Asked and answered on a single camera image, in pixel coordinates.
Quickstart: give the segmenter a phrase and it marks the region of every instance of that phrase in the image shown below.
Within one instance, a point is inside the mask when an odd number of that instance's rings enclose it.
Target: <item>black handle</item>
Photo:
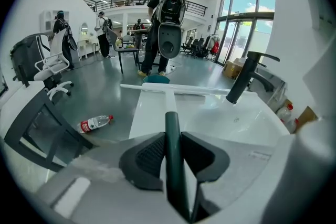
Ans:
[[[273,56],[273,55],[264,54],[262,52],[257,52],[257,51],[249,51],[247,53],[247,58],[249,58],[249,59],[251,59],[255,62],[259,62],[261,56],[265,56],[265,57],[268,57],[270,59],[273,59],[274,61],[280,62],[280,59],[276,56]]]

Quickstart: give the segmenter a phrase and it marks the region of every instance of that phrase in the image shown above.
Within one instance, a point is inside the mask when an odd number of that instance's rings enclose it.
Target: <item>red bottle label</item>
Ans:
[[[82,121],[80,123],[80,127],[82,128],[82,131],[85,132],[85,133],[91,131],[91,129],[89,127],[89,121]]]

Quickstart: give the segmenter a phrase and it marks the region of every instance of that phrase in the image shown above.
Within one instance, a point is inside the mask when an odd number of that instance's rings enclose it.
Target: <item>black pants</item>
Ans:
[[[110,53],[110,44],[106,38],[106,34],[98,36],[100,52],[104,57]]]
[[[75,66],[74,66],[74,63],[72,62],[72,56],[71,56],[70,50],[71,49],[68,43],[68,39],[67,38],[63,39],[62,52],[63,52],[64,57],[69,61],[69,68],[73,69]]]
[[[152,65],[154,63],[157,51],[159,49],[158,43],[158,31],[159,31],[159,21],[155,20],[154,24],[152,25],[146,43],[146,52],[145,52],[145,59],[142,62],[141,71],[148,74],[152,70]],[[168,65],[168,59],[164,58],[162,55],[159,61],[159,72],[163,71],[166,72],[166,67]]]

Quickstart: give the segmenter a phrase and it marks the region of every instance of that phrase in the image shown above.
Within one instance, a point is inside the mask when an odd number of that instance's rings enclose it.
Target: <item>sneaker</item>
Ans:
[[[141,70],[138,70],[138,75],[140,75],[142,77],[147,77],[147,74],[142,72]]]

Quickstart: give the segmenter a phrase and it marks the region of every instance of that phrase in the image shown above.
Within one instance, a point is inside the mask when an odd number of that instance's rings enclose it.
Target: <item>railing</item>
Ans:
[[[123,7],[123,6],[143,6],[147,5],[149,0],[103,0],[95,2],[93,0],[84,0],[94,12],[99,12],[101,10]],[[197,4],[191,1],[185,1],[185,10],[196,15],[205,15],[207,7]]]

